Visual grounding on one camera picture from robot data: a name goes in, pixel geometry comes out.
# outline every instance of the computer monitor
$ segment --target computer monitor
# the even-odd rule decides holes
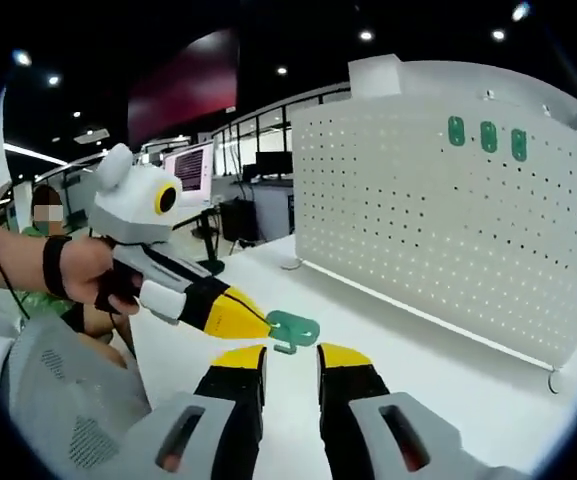
[[[259,175],[292,173],[292,152],[257,152]]]
[[[181,180],[180,207],[209,207],[213,143],[192,145],[164,157],[164,168]]]

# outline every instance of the black wrist strap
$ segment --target black wrist strap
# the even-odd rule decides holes
[[[48,237],[44,246],[44,282],[48,291],[60,298],[68,298],[61,276],[61,252],[70,237]]]

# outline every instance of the monitor screen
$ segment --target monitor screen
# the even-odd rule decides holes
[[[239,44],[232,30],[206,35],[139,81],[128,102],[132,147],[202,115],[235,106]]]
[[[210,206],[212,154],[210,142],[185,147],[164,157],[164,168],[181,180],[181,208]]]
[[[257,173],[292,173],[292,152],[257,152]]]

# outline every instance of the cartoon ear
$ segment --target cartoon ear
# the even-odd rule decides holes
[[[119,185],[132,166],[132,152],[123,143],[110,149],[96,170],[102,190],[111,190]]]

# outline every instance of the computer tower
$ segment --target computer tower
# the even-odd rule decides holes
[[[229,242],[259,240],[255,202],[235,198],[219,204],[221,230]]]

